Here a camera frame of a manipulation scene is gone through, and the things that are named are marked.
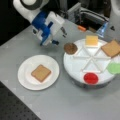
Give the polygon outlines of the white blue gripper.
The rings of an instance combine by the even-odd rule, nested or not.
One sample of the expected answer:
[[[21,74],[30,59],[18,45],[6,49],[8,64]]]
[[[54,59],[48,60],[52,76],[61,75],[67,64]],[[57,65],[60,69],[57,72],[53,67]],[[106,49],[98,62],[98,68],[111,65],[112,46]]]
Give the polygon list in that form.
[[[32,21],[33,32],[40,40],[40,45],[45,46],[49,43],[58,45],[59,42],[53,39],[53,36],[62,30],[66,34],[63,25],[65,20],[54,12],[46,14],[40,12]]]

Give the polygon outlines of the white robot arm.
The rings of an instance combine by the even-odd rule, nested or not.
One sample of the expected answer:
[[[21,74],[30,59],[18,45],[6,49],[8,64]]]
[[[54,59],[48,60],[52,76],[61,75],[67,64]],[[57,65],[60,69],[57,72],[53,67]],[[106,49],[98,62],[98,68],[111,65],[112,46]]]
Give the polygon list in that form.
[[[13,0],[15,9],[30,22],[33,34],[40,40],[40,45],[49,43],[58,45],[59,42],[53,37],[59,30],[66,34],[63,27],[65,20],[53,11],[46,12],[43,7],[49,0]]]

